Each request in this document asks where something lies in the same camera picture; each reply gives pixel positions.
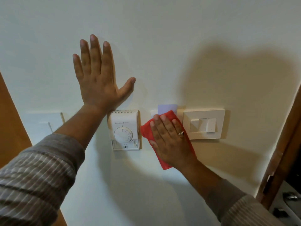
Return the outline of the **person's left hand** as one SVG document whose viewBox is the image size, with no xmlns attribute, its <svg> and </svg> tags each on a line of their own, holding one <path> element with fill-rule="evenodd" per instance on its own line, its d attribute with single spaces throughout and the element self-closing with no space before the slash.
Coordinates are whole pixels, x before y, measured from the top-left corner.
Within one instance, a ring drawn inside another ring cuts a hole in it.
<svg viewBox="0 0 301 226">
<path fill-rule="evenodd" d="M 118 86 L 115 80 L 114 58 L 111 45 L 105 41 L 101 49 L 101 73 L 91 73 L 90 45 L 80 40 L 80 55 L 84 78 L 78 80 L 84 106 L 103 111 L 104 114 L 115 110 L 118 102 Z"/>
</svg>

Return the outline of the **person's right hand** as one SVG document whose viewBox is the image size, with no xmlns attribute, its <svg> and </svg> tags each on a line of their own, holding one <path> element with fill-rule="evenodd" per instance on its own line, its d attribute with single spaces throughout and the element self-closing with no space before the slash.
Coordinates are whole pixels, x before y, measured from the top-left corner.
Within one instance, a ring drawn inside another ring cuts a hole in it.
<svg viewBox="0 0 301 226">
<path fill-rule="evenodd" d="M 172 135 L 174 134 L 175 129 L 172 124 L 172 121 L 170 122 L 171 122 L 170 140 L 163 140 L 160 138 L 160 136 L 157 136 L 154 120 L 150 122 L 150 127 L 154 138 L 153 141 L 155 141 L 160 148 L 159 158 L 163 160 L 165 163 L 168 163 L 172 167 L 183 172 L 188 170 L 188 168 L 193 168 L 196 165 L 198 165 L 198 160 L 196 156 L 191 152 L 189 143 L 188 144 L 172 143 Z"/>
</svg>

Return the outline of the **red cleaning cloth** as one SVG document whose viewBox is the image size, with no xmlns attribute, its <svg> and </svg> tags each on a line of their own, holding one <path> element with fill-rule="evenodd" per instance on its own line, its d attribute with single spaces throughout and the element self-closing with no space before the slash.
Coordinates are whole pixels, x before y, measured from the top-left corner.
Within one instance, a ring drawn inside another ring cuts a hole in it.
<svg viewBox="0 0 301 226">
<path fill-rule="evenodd" d="M 185 129 L 184 129 L 184 127 L 183 127 L 181 121 L 179 120 L 179 118 L 173 113 L 173 111 L 169 111 L 169 112 L 165 113 L 164 115 L 166 115 L 167 118 L 168 118 L 170 121 L 172 121 L 173 119 L 178 120 L 178 122 L 181 124 L 181 126 L 182 126 L 182 128 L 183 128 L 183 130 L 184 130 L 184 132 L 185 132 L 186 140 L 187 140 L 188 143 L 189 143 L 190 150 L 191 150 L 191 152 L 196 156 L 195 151 L 194 151 L 194 148 L 193 148 L 193 146 L 192 146 L 192 144 L 191 144 L 191 142 L 190 142 L 190 140 L 189 140 L 189 138 L 188 138 L 188 136 L 187 136 L 187 134 L 186 134 L 186 131 L 185 131 Z M 150 122 L 151 122 L 151 121 L 153 121 L 153 118 L 152 118 L 151 120 L 149 120 L 148 122 L 146 122 L 144 125 L 141 126 L 141 134 L 142 134 L 142 136 L 143 136 L 144 138 L 146 138 L 148 141 L 154 140 L 153 134 L 152 134 L 152 130 L 151 130 L 151 127 L 150 127 Z M 161 167 L 162 167 L 163 170 L 167 170 L 167 169 L 172 168 L 171 165 L 169 165 L 168 163 L 165 163 L 163 160 L 161 160 L 161 159 L 159 158 L 159 156 L 157 156 L 157 158 L 158 158 L 159 163 L 160 163 L 160 165 L 161 165 Z"/>
</svg>

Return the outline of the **person's left forearm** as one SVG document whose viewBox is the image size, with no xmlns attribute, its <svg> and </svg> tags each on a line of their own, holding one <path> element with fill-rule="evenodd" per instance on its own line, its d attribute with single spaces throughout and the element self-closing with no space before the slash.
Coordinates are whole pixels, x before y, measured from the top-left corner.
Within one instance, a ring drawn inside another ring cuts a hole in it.
<svg viewBox="0 0 301 226">
<path fill-rule="evenodd" d="M 51 226 L 110 107 L 84 105 L 0 169 L 0 226 Z"/>
</svg>

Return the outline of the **person's right forearm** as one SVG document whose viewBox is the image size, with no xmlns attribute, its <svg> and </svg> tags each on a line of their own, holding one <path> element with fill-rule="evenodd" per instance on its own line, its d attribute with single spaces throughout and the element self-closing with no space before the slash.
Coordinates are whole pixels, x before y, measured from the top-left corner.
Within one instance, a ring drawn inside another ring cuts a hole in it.
<svg viewBox="0 0 301 226">
<path fill-rule="evenodd" d="M 221 226 L 285 226 L 253 196 L 221 178 L 197 159 L 176 169 L 205 200 Z"/>
</svg>

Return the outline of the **lilac key card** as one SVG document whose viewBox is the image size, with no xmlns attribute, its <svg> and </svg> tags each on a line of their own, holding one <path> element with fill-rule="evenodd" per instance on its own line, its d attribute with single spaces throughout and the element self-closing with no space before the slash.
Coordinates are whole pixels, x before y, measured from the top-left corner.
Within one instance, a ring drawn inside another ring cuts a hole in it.
<svg viewBox="0 0 301 226">
<path fill-rule="evenodd" d="M 173 111 L 173 113 L 175 115 L 177 115 L 177 109 L 178 109 L 177 104 L 164 104 L 164 105 L 162 104 L 162 105 L 158 105 L 157 114 L 162 115 L 162 114 L 165 114 L 169 111 Z"/>
</svg>

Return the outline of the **white dial thermostat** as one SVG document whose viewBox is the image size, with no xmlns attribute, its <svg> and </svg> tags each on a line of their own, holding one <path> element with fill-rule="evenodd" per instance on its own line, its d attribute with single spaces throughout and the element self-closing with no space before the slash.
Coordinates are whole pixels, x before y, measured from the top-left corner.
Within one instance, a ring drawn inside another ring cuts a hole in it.
<svg viewBox="0 0 301 226">
<path fill-rule="evenodd" d="M 140 120 L 138 110 L 116 110 L 107 118 L 111 149 L 139 151 Z"/>
</svg>

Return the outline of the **grey door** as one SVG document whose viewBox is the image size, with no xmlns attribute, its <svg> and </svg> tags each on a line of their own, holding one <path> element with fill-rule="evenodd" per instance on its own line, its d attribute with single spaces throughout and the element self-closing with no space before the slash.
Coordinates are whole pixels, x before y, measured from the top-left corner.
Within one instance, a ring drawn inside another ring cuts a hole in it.
<svg viewBox="0 0 301 226">
<path fill-rule="evenodd" d="M 301 196 L 290 184 L 283 181 L 269 212 L 286 226 L 301 226 L 301 200 L 296 202 L 284 201 L 282 193 L 289 191 Z"/>
</svg>

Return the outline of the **white light switch plate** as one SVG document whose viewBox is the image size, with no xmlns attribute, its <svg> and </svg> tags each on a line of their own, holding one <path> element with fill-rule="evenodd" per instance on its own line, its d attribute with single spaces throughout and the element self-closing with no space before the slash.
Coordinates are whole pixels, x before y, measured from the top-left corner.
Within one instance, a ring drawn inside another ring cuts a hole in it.
<svg viewBox="0 0 301 226">
<path fill-rule="evenodd" d="M 183 110 L 183 127 L 190 140 L 220 139 L 225 109 Z"/>
</svg>

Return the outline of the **white blank wall plate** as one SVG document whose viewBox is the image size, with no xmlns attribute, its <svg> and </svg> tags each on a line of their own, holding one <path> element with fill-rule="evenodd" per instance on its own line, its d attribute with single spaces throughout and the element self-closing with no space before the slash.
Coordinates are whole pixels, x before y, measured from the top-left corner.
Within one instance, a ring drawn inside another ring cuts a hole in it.
<svg viewBox="0 0 301 226">
<path fill-rule="evenodd" d="M 21 121 L 32 145 L 52 134 L 65 123 L 63 113 L 23 113 Z"/>
</svg>

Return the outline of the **light wooden door frame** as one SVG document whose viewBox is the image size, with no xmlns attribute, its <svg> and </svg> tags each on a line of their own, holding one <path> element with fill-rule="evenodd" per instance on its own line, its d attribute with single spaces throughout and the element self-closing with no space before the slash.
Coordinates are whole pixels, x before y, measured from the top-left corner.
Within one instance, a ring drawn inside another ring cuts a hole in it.
<svg viewBox="0 0 301 226">
<path fill-rule="evenodd" d="M 0 169 L 32 146 L 0 73 Z"/>
</svg>

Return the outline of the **dark wooden door frame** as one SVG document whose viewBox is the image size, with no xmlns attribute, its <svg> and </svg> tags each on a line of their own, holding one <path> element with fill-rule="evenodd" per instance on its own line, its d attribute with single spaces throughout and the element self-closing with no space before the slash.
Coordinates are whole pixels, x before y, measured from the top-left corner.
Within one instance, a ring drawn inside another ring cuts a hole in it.
<svg viewBox="0 0 301 226">
<path fill-rule="evenodd" d="M 282 182 L 288 176 L 300 146 L 301 84 L 256 195 L 256 199 L 266 209 L 270 208 Z"/>
</svg>

